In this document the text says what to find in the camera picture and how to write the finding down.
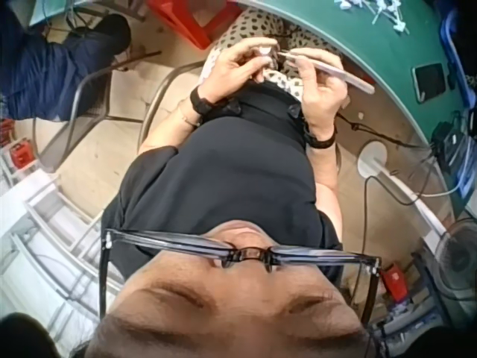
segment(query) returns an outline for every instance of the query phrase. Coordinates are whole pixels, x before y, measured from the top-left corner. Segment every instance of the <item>green table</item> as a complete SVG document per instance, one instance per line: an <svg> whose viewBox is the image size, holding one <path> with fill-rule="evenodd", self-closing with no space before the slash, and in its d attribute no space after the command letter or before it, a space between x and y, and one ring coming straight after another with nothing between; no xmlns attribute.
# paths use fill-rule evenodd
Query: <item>green table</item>
<svg viewBox="0 0 477 358"><path fill-rule="evenodd" d="M24 27L33 26L45 19L65 13L73 4L74 7L82 7L82 12L93 16L103 16L104 13L86 9L83 6L91 3L99 4L105 8L122 13L138 21L144 21L144 16L139 14L139 9L144 0L132 0L126 7L116 4L115 0L12 0L10 6Z"/></svg>
<svg viewBox="0 0 477 358"><path fill-rule="evenodd" d="M367 9L341 10L333 0L237 0L281 16L307 28L333 44L367 71L429 141L438 122L451 122L453 112L464 110L459 90L447 91L430 101L417 101L411 70L442 63L447 58L440 44L440 20L424 0L403 0L402 15L410 34L397 33L382 17L372 25Z"/></svg>

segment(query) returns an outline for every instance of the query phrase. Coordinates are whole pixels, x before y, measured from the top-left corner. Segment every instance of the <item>phone screen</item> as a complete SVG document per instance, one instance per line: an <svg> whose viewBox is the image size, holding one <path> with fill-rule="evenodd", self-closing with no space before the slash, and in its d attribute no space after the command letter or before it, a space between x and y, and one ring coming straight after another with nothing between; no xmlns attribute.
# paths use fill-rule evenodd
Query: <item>phone screen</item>
<svg viewBox="0 0 477 358"><path fill-rule="evenodd" d="M416 67L412 69L417 100L420 103L429 101L446 92L446 79L442 64Z"/></svg>

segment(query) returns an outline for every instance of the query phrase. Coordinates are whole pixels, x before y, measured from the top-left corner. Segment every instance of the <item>hand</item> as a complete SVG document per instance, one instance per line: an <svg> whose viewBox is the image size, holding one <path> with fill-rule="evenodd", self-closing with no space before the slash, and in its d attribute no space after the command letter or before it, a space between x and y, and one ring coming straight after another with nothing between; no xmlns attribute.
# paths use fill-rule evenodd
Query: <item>hand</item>
<svg viewBox="0 0 477 358"><path fill-rule="evenodd" d="M237 92L250 77L256 76L258 81L263 82L262 70L272 63L272 59L253 57L253 49L276 45L275 39L252 37L223 50L210 76L199 86L199 96L215 103Z"/></svg>
<svg viewBox="0 0 477 358"><path fill-rule="evenodd" d="M296 48L291 53L299 55L295 66L303 80L303 115L310 131L318 140L327 140L335 132L335 116L347 97L347 85L337 77L324 72L317 73L312 62L305 56L343 69L341 59L318 48Z"/></svg>

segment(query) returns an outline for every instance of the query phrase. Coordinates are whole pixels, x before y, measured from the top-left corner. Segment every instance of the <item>black shirt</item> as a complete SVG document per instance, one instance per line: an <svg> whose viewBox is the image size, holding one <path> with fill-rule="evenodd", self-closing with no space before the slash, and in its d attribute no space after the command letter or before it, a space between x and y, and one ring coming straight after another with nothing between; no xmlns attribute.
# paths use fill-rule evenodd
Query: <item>black shirt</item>
<svg viewBox="0 0 477 358"><path fill-rule="evenodd" d="M305 148L292 135L250 120L250 114L262 120L270 114L249 109L249 119L214 119L179 149L157 148L136 158L104 212L103 229L202 234L245 220L279 244L341 250L331 221L315 207ZM128 278L156 252L115 243L111 261ZM341 270L323 272L337 283Z"/></svg>

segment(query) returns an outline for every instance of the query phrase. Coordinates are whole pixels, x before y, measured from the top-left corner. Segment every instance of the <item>floor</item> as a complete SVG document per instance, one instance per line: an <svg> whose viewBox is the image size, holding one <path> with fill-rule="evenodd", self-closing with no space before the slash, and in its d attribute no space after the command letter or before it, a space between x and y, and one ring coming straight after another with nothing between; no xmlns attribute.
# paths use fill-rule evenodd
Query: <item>floor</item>
<svg viewBox="0 0 477 358"><path fill-rule="evenodd" d="M208 13L202 13L204 20ZM113 77L111 103L115 114L141 119L147 103L151 101L158 83L174 67L202 60L206 51L199 51L188 42L163 26L151 14L146 22L131 22L133 41L147 51L162 49L162 54L149 63L140 63L129 72L116 72ZM153 128L173 110L177 102L194 88L198 72L180 76L164 98L154 119ZM352 121L365 123L375 130L406 142L419 143L407 119L381 88L373 96L358 90L350 90L351 104L343 114ZM363 113L360 120L358 113ZM42 122L39 128L41 148L62 124ZM361 251L363 243L364 180L356 168L356 156L362 147L374 139L370 134L354 132L340 119L338 143L342 154L339 175L339 200L344 218L344 247L348 251ZM17 125L18 135L31 135L31 121ZM58 170L64 194L81 209L96 216L117 193L121 179L136 156L138 124L102 122L80 143ZM416 166L428 152L411 151L385 143L388 149L387 168L397 170L397 176L413 190L419 191L427 173L427 166ZM408 177L416 169L412 180ZM427 192L443 190L440 178L432 175ZM423 220L413 207L397 204L376 183L369 191L369 225L366 253L383 258L384 265L397 261L405 265L409 254L421 244L420 237L426 233ZM429 199L427 202L440 219L448 217L447 199ZM352 272L347 276L353 279Z"/></svg>

